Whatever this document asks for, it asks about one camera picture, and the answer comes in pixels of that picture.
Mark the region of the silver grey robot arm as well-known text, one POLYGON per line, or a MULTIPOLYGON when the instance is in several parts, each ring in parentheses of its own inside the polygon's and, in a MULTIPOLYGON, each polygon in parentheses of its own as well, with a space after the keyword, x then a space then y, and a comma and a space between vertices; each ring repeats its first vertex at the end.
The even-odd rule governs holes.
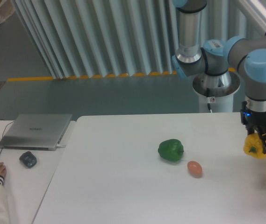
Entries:
POLYGON ((175 0, 179 13, 179 47, 172 57, 177 74, 195 75, 193 89, 205 98, 208 111, 215 99, 233 95, 245 81, 245 100, 240 111, 247 130, 244 152, 266 157, 266 0, 237 0, 244 16, 261 37, 249 41, 234 36, 226 42, 208 40, 199 45, 201 14, 205 0, 175 0))

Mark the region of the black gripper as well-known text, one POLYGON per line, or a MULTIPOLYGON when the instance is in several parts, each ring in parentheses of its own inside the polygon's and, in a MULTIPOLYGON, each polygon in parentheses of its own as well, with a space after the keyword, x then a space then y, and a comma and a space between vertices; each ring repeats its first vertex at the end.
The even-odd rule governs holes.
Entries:
POLYGON ((256 112, 249 109, 249 103, 242 102, 240 111, 241 123, 245 125, 247 135, 258 133, 262 142, 262 153, 266 154, 266 112, 256 112))

